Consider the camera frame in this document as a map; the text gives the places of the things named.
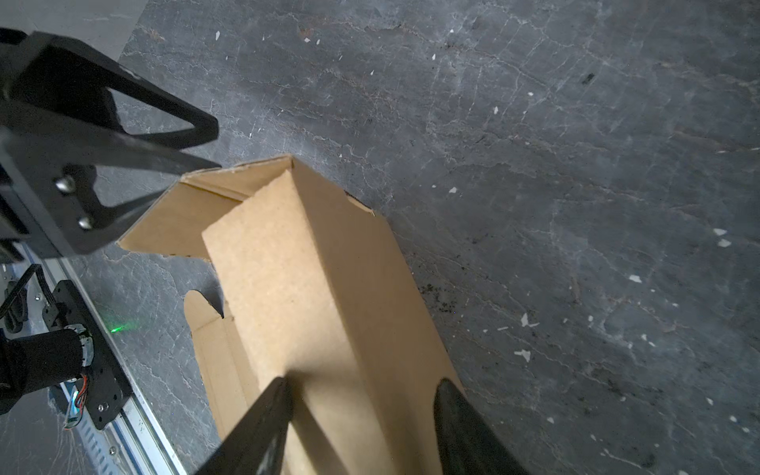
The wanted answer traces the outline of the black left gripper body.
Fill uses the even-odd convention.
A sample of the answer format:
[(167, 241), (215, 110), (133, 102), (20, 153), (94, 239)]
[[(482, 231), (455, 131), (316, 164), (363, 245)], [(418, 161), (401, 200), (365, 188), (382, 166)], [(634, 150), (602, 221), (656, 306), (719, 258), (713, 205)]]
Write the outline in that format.
[(77, 253), (77, 167), (63, 147), (77, 119), (75, 60), (49, 34), (1, 31), (1, 258)]

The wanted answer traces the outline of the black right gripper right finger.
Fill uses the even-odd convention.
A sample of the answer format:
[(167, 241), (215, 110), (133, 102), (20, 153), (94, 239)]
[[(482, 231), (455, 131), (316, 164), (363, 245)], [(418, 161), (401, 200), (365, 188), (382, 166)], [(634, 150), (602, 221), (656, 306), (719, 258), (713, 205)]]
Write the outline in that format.
[(449, 379), (437, 385), (433, 415), (443, 474), (528, 475)]

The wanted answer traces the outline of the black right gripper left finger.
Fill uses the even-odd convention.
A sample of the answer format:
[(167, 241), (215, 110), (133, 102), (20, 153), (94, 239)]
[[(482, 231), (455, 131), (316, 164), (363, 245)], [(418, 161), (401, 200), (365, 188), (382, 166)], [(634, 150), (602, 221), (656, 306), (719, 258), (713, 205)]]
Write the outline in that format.
[(197, 474), (280, 474), (293, 418), (291, 386), (276, 377)]

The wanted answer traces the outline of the brown cardboard box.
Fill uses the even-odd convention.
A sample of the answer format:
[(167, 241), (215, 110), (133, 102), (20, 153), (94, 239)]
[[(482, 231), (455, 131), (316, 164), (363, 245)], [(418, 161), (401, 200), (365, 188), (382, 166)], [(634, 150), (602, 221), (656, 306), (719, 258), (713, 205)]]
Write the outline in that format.
[(386, 220), (293, 156), (188, 173), (122, 237), (212, 263), (184, 299), (221, 437), (278, 376), (289, 474), (437, 474), (433, 400), (456, 372)]

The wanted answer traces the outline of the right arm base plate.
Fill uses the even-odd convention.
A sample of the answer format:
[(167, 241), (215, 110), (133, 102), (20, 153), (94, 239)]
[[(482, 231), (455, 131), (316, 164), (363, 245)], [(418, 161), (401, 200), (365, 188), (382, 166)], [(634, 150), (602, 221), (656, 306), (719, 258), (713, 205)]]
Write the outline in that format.
[(47, 329), (73, 331), (82, 350), (79, 368), (86, 376), (83, 407), (95, 428), (105, 429), (116, 420), (133, 395), (132, 385), (105, 332), (94, 318), (82, 294), (71, 280), (61, 280), (53, 300), (43, 312)]

